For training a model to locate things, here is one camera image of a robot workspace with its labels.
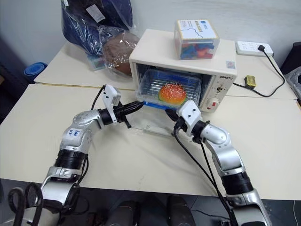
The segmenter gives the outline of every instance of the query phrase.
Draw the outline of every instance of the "orange bun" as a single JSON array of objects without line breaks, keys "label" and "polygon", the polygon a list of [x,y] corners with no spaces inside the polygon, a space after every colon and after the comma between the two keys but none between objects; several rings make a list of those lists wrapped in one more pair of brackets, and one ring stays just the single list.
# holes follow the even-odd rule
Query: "orange bun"
[{"label": "orange bun", "polygon": [[186,99],[186,91],[179,83],[168,83],[159,91],[159,100],[174,105],[181,105]]}]

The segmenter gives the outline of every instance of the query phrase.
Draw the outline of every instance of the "white wall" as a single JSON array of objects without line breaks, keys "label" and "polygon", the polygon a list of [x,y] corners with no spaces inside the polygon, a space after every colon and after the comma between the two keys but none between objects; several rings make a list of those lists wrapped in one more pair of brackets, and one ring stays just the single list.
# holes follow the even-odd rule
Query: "white wall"
[{"label": "white wall", "polygon": [[0,35],[26,65],[49,63],[66,42],[60,0],[0,0]]},{"label": "white wall", "polygon": [[[301,41],[301,0],[131,0],[138,34],[208,18],[224,39],[267,42],[282,64]],[[0,35],[27,64],[49,63],[64,44],[60,0],[0,0]]]}]

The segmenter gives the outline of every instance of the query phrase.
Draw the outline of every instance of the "clear plastic box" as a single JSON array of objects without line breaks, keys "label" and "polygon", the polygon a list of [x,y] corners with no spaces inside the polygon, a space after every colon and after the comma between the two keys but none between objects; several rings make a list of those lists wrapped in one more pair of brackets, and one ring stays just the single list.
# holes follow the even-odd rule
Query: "clear plastic box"
[{"label": "clear plastic box", "polygon": [[211,59],[220,39],[208,20],[177,20],[174,42],[178,59]]},{"label": "clear plastic box", "polygon": [[186,91],[186,99],[193,100],[198,105],[201,95],[201,79],[180,72],[164,72],[156,69],[148,69],[136,91],[136,97],[144,101],[146,105],[160,109],[176,109],[180,105],[173,105],[159,100],[159,91],[162,86],[171,83],[180,83]]}]

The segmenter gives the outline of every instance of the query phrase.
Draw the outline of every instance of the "plastic bag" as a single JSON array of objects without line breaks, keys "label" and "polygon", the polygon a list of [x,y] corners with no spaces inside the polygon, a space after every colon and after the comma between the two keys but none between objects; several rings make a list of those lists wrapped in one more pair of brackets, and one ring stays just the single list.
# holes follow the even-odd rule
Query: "plastic bag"
[{"label": "plastic bag", "polygon": [[90,55],[101,55],[109,38],[132,26],[129,0],[62,0],[64,37]]},{"label": "plastic bag", "polygon": [[297,98],[301,100],[301,67],[297,67],[288,74],[285,74],[284,77],[295,92]]},{"label": "plastic bag", "polygon": [[138,41],[137,36],[127,31],[111,38],[103,47],[106,66],[116,73],[131,75],[128,58]]}]

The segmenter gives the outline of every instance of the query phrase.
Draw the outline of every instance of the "oven control knob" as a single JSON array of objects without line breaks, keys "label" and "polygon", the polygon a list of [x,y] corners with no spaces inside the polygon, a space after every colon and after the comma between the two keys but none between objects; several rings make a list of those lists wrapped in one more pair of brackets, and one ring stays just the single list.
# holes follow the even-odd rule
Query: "oven control knob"
[{"label": "oven control knob", "polygon": [[217,98],[210,98],[207,101],[207,109],[208,110],[214,110],[214,109],[217,108],[217,106],[218,106],[219,103],[220,102],[218,101]]}]

